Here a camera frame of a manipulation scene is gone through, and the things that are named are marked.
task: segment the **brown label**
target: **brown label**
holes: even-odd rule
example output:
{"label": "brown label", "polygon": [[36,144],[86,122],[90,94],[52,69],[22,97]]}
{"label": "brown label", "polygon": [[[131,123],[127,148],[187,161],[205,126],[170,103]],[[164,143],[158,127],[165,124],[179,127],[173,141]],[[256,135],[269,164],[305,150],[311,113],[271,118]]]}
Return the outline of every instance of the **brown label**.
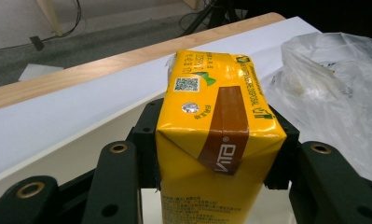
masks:
{"label": "brown label", "polygon": [[198,160],[217,173],[234,175],[248,138],[241,87],[220,87],[210,131]]}

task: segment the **plastic bag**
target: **plastic bag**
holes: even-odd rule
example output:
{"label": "plastic bag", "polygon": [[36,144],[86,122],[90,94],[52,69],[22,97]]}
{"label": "plastic bag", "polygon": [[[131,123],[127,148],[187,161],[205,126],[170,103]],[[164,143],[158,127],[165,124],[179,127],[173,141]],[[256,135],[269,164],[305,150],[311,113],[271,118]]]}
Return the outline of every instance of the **plastic bag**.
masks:
{"label": "plastic bag", "polygon": [[372,39],[309,34],[282,44],[283,68],[266,87],[269,103],[300,141],[336,147],[372,180]]}

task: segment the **yellow carton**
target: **yellow carton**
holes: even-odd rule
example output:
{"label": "yellow carton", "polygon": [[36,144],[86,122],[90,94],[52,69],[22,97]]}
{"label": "yellow carton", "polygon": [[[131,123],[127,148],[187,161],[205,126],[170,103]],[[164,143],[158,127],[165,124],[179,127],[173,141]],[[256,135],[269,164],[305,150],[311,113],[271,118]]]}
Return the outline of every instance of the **yellow carton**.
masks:
{"label": "yellow carton", "polygon": [[285,139],[244,55],[176,53],[156,141],[165,223],[243,223]]}

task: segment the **tripod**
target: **tripod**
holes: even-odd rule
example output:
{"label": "tripod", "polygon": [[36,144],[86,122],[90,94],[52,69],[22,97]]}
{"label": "tripod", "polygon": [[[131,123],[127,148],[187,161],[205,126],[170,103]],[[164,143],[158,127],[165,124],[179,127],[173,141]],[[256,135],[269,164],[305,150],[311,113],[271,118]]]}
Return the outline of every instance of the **tripod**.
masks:
{"label": "tripod", "polygon": [[212,29],[214,27],[222,25],[226,18],[226,13],[228,14],[229,22],[235,22],[239,20],[235,14],[233,0],[212,0],[180,36],[190,35],[194,33],[194,31],[211,13],[212,15],[208,23],[208,29]]}

